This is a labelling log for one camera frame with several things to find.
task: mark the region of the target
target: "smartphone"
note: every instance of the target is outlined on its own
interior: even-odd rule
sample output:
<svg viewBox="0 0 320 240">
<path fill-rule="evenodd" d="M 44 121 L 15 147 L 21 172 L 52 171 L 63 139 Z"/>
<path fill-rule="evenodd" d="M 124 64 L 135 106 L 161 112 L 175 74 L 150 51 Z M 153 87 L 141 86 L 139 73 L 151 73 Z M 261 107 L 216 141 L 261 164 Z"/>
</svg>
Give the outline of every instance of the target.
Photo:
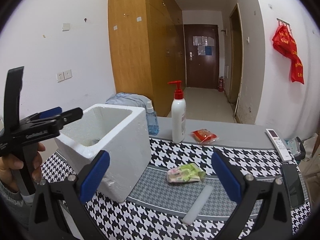
<svg viewBox="0 0 320 240">
<path fill-rule="evenodd" d="M 304 194 L 296 165 L 282 164 L 280 169 L 291 208 L 295 209 L 302 206 L 304 204 Z"/>
</svg>

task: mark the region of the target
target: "styrofoam box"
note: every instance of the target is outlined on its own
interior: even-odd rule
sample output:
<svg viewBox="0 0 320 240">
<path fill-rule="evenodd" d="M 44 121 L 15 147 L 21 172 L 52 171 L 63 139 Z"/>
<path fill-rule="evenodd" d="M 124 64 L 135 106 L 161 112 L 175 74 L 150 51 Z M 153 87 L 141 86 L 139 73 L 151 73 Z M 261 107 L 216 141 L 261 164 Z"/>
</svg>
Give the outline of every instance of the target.
<svg viewBox="0 0 320 240">
<path fill-rule="evenodd" d="M 146 113 L 142 107 L 96 104 L 82 119 L 66 125 L 55 141 L 76 173 L 100 150 L 110 154 L 110 166 L 98 191 L 119 203 L 138 182 L 151 160 Z"/>
</svg>

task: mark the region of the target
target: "person's arm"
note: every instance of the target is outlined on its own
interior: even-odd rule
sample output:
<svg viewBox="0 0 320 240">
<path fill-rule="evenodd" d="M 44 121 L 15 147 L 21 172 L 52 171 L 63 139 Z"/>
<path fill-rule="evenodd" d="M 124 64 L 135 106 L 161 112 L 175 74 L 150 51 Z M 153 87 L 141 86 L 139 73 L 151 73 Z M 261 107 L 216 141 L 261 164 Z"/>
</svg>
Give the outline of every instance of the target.
<svg viewBox="0 0 320 240">
<path fill-rule="evenodd" d="M 44 145 L 39 143 L 38 151 L 44 150 Z M 35 170 L 32 173 L 36 182 L 41 180 L 41 163 L 42 158 L 38 153 L 33 160 Z M 22 167 L 23 162 L 12 154 L 0 157 L 0 196 L 13 217 L 25 228 L 28 228 L 31 206 L 26 205 L 23 201 L 17 183 L 11 174 L 11 170 L 19 170 Z"/>
</svg>

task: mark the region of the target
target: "red bottle cap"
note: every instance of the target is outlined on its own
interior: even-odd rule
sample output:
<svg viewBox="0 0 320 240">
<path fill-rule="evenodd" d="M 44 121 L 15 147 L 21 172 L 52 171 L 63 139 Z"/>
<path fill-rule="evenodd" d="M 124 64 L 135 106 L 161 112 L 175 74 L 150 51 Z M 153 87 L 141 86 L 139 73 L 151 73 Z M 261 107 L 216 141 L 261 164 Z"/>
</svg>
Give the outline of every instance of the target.
<svg viewBox="0 0 320 240">
<path fill-rule="evenodd" d="M 181 80 L 170 81 L 168 84 L 176 84 L 177 89 L 174 91 L 174 99 L 183 99 L 183 90 L 181 87 Z"/>
</svg>

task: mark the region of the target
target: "white lotion bottle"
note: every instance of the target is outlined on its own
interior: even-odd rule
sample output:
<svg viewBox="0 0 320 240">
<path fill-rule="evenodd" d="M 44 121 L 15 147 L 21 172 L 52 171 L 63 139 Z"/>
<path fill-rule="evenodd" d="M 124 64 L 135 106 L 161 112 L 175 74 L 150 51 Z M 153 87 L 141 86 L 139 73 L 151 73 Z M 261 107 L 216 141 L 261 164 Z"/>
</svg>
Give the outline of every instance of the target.
<svg viewBox="0 0 320 240">
<path fill-rule="evenodd" d="M 171 81 L 168 84 L 176 84 L 174 99 L 171 105 L 172 141 L 180 143 L 186 135 L 186 101 L 183 98 L 181 80 Z"/>
</svg>

